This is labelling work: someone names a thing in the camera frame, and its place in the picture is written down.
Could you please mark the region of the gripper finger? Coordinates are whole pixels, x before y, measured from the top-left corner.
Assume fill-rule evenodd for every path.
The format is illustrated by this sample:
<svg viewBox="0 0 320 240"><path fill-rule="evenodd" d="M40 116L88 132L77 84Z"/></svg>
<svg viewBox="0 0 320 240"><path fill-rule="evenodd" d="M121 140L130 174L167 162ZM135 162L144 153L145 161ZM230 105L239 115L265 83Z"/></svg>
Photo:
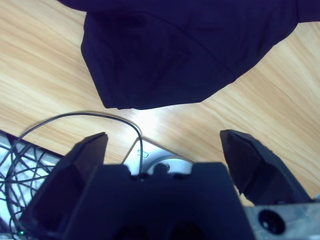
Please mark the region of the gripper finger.
<svg viewBox="0 0 320 240"><path fill-rule="evenodd" d="M86 184L104 163L108 135L84 138L53 167L19 221L33 236L63 235Z"/></svg>
<svg viewBox="0 0 320 240"><path fill-rule="evenodd" d="M253 204L313 201L284 162L252 135L232 129L219 134L232 181Z"/></svg>

